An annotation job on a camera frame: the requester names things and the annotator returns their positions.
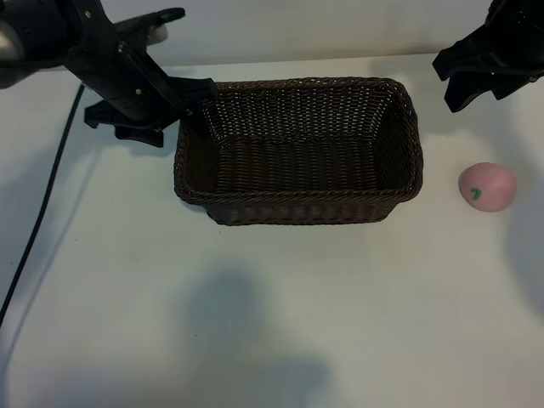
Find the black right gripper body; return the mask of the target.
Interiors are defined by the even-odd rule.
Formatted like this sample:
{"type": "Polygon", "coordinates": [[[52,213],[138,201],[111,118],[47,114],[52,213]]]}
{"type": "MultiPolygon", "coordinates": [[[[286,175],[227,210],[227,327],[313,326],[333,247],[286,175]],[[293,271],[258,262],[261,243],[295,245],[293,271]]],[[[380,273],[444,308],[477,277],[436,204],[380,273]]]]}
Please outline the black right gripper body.
{"type": "Polygon", "coordinates": [[[460,72],[537,77],[543,72],[543,1],[494,1],[485,23],[433,62],[441,80],[460,72]]]}

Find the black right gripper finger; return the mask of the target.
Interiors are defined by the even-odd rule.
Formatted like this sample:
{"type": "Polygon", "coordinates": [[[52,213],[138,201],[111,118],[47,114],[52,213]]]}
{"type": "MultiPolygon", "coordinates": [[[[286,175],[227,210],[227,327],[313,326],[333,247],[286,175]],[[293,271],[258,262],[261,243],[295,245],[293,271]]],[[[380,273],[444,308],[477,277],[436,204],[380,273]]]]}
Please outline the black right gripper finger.
{"type": "Polygon", "coordinates": [[[493,78],[492,93],[496,100],[504,99],[530,83],[530,78],[525,75],[494,75],[493,78]]]}
{"type": "Polygon", "coordinates": [[[448,83],[445,103],[456,113],[467,107],[480,96],[479,76],[472,72],[457,72],[448,83]]]}

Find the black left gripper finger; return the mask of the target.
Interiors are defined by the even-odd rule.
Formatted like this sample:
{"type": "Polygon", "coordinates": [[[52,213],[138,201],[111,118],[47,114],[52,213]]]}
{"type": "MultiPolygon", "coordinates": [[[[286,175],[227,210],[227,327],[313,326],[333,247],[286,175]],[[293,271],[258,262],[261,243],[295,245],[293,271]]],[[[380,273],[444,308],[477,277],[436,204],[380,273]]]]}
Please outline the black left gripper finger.
{"type": "Polygon", "coordinates": [[[193,105],[185,109],[181,118],[181,133],[194,134],[201,139],[211,138],[203,105],[193,105]]]}
{"type": "Polygon", "coordinates": [[[115,127],[115,136],[120,140],[132,140],[156,148],[164,146],[164,134],[160,128],[143,129],[132,127],[115,127]]]}

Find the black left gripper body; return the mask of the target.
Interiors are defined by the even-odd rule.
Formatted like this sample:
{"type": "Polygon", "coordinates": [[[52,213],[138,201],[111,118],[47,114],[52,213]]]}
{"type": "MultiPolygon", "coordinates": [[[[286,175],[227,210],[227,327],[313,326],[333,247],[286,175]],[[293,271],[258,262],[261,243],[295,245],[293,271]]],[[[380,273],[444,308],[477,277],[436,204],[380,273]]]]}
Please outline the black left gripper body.
{"type": "Polygon", "coordinates": [[[91,31],[66,68],[102,97],[85,110],[92,128],[165,128],[197,102],[216,97],[213,80],[173,77],[148,55],[158,25],[91,31]]]}

